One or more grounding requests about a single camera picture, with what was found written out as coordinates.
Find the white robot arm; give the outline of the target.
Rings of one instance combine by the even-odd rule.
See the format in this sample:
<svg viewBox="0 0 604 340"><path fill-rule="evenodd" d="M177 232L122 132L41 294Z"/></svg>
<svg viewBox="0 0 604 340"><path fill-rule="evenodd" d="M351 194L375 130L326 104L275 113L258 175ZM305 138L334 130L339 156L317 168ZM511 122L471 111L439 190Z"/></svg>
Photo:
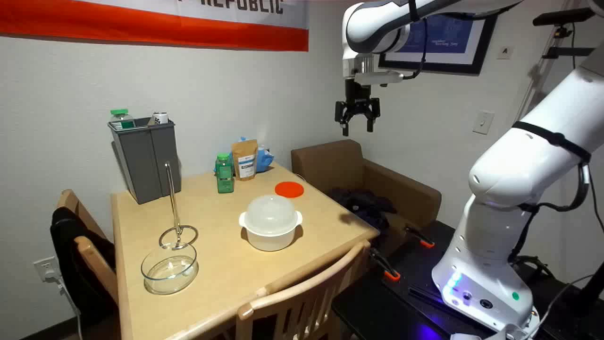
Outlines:
<svg viewBox="0 0 604 340"><path fill-rule="evenodd" d="M522 0L377 0L343 11L343 77L358 85L400 79L371 71L377 53L404 45L409 26L434 15L487 17ZM596 47L532 111L515 121L471 166L471 196L432 283L443 304L490 328L488 340L532 340L545 321L511 268L522 230L543 190L568 170L588 172L604 143L604 47Z"/></svg>

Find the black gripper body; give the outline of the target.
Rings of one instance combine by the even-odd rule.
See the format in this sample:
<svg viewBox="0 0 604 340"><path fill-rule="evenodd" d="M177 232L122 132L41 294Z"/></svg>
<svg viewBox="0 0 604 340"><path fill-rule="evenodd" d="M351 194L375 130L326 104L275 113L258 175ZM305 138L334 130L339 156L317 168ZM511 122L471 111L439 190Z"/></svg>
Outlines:
<svg viewBox="0 0 604 340"><path fill-rule="evenodd" d="M381 113L379 100L370 96L368 85L347 79L345 98L336 102L334 119L337 122L349 122L356 113L362 113L368 121L375 121Z"/></svg>

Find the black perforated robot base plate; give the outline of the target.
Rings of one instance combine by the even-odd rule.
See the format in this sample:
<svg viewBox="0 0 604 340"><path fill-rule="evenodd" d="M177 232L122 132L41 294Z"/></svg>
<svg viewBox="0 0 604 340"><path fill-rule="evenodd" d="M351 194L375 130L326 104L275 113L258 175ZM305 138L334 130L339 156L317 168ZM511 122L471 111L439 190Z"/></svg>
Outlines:
<svg viewBox="0 0 604 340"><path fill-rule="evenodd" d="M492 334L490 328L449 309L430 279L430 270L445 251L453 228L432 223L422 234L434 247L409 240L388 257L400 272L398 281L387 279L381 268L373 268L332 302L334 313L358 340L449 340L453 332L483 338ZM604 340L602 300L594 300L585 313L575 315L570 304L579 292L577 287L564 285L528 262L517 264L515 270L532 289L538 311L549 309L534 340Z"/></svg>

